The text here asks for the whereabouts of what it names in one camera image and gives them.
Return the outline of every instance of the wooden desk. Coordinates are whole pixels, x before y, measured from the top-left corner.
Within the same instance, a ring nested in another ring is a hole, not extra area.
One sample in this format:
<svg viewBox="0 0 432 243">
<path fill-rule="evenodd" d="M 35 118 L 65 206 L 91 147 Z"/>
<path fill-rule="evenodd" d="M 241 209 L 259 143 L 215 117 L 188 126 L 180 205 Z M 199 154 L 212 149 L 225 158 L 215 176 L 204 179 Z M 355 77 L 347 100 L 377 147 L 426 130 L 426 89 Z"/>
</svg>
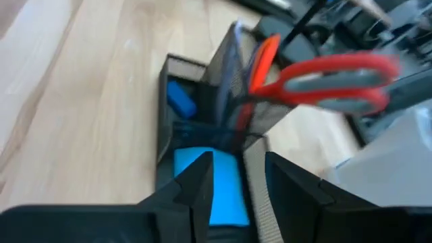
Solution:
<svg viewBox="0 0 432 243">
<path fill-rule="evenodd" d="M 2 0 L 0 207 L 136 203 L 154 190 L 165 55 L 208 62 L 238 18 L 222 0 Z M 318 172 L 356 145 L 339 115 L 300 107 L 269 133 Z"/>
</svg>

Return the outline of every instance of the blue eraser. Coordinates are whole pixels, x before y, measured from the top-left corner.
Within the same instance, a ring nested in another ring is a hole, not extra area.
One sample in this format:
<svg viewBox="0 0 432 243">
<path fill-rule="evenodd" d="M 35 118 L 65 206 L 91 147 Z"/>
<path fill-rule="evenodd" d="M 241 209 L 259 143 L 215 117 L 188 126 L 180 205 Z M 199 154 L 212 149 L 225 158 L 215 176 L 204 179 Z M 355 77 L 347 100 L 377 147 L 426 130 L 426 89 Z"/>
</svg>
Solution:
<svg viewBox="0 0 432 243">
<path fill-rule="evenodd" d="M 236 158 L 209 147 L 180 148 L 174 151 L 174 176 L 178 176 L 204 152 L 213 152 L 213 203 L 210 226 L 248 226 L 242 181 Z"/>
<path fill-rule="evenodd" d="M 195 115 L 196 105 L 194 101 L 189 98 L 177 82 L 168 82 L 167 98 L 169 105 L 179 116 L 187 119 Z"/>
</svg>

